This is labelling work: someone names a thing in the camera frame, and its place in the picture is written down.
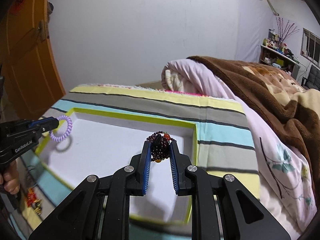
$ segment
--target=silver bolt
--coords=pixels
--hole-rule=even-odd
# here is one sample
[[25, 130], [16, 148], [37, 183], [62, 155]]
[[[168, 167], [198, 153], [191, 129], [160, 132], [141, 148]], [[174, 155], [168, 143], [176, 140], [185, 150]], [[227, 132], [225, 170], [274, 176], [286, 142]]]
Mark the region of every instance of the silver bolt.
[[124, 171], [126, 171], [126, 172], [132, 172], [134, 170], [134, 167], [132, 167], [132, 166], [125, 166], [124, 167]]
[[227, 175], [225, 176], [225, 179], [226, 179], [227, 181], [233, 182], [233, 181], [235, 180], [235, 177], [232, 176], [231, 174], [227, 174]]
[[87, 181], [88, 181], [88, 182], [95, 182], [96, 179], [97, 179], [97, 177], [94, 176], [94, 175], [90, 175], [90, 176], [87, 177]]
[[188, 166], [189, 171], [195, 172], [197, 169], [198, 169], [197, 166], [194, 166], [194, 165]]

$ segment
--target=wooden door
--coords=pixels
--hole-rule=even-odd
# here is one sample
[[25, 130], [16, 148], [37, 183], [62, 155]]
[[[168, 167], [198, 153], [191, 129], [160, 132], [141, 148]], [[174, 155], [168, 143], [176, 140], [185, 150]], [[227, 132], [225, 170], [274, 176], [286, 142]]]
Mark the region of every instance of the wooden door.
[[24, 119], [38, 119], [65, 94], [52, 55], [47, 10], [47, 0], [16, 0], [0, 23], [4, 87]]

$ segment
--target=orange bead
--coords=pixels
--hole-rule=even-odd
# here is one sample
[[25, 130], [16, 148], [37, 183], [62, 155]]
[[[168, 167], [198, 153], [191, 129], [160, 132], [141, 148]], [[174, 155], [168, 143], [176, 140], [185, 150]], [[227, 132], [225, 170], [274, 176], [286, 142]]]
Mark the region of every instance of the orange bead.
[[167, 134], [167, 133], [165, 133], [165, 134], [163, 135], [163, 137], [164, 137], [164, 138], [167, 138], [168, 141], [170, 141], [170, 139], [171, 139], [171, 138], [170, 138], [170, 135]]

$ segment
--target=purple coil hair tie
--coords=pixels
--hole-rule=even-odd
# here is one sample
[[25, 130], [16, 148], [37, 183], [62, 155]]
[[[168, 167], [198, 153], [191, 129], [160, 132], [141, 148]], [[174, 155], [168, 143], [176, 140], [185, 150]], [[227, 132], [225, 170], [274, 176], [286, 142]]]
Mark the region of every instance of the purple coil hair tie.
[[66, 132], [64, 134], [62, 134], [61, 136], [55, 136], [53, 134], [52, 131], [49, 131], [49, 135], [50, 135], [50, 138], [55, 141], [55, 142], [62, 142], [64, 141], [71, 133], [71, 130], [72, 130], [72, 121], [71, 121], [71, 118], [69, 116], [66, 116], [66, 115], [61, 115], [57, 118], [59, 121], [61, 120], [66, 120], [67, 123], [68, 123], [68, 128], [66, 130]]

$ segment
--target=human hand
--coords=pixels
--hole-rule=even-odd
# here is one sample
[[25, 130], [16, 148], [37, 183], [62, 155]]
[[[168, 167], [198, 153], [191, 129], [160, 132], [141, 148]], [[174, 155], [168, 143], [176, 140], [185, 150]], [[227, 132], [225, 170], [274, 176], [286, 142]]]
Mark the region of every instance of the human hand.
[[5, 170], [3, 176], [0, 174], [0, 184], [4, 183], [4, 189], [10, 194], [17, 194], [20, 190], [19, 173], [17, 171], [17, 162], [14, 160]]

